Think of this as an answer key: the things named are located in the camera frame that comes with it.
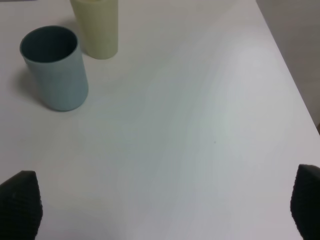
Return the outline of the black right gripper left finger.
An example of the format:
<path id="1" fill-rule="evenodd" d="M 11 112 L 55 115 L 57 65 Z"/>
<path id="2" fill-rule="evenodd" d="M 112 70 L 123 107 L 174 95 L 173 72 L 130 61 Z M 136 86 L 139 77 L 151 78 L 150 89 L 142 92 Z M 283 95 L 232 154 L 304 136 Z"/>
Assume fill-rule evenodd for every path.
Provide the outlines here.
<path id="1" fill-rule="evenodd" d="M 43 217 L 35 171 L 22 170 L 0 185 L 0 238 L 34 240 Z"/>

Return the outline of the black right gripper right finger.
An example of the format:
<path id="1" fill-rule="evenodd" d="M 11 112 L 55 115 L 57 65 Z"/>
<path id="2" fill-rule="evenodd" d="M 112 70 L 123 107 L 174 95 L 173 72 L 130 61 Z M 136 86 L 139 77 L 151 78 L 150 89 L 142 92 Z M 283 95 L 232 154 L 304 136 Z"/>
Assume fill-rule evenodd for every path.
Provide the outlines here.
<path id="1" fill-rule="evenodd" d="M 300 164 L 290 200 L 291 216 L 304 240 L 320 238 L 320 168 Z"/>

